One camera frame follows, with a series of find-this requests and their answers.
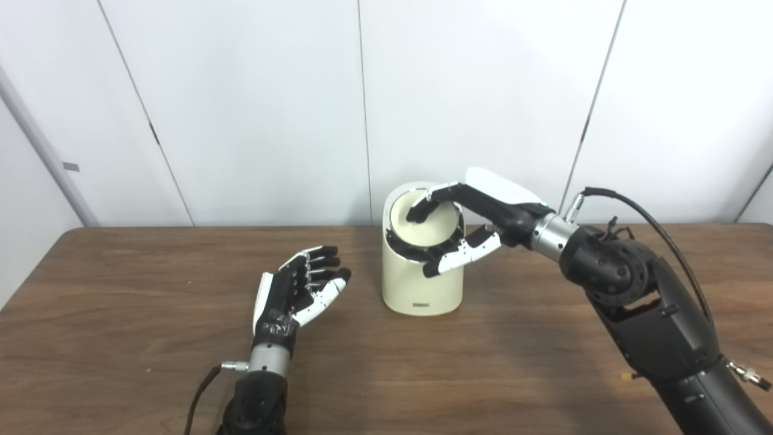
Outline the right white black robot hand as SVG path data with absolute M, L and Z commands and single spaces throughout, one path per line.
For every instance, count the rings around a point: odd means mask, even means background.
M 423 265 L 423 275 L 433 278 L 476 262 L 502 246 L 532 247 L 539 223 L 555 215 L 538 195 L 489 170 L 467 169 L 463 182 L 428 188 L 408 210 L 408 222 L 424 223 L 441 204 L 453 203 L 485 218 L 488 225 L 460 239 Z

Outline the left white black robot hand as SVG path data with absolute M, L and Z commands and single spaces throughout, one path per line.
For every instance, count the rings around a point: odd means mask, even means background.
M 298 330 L 330 308 L 350 279 L 339 248 L 331 245 L 301 250 L 275 271 L 263 273 L 254 304 L 251 348 L 280 346 L 293 353 Z

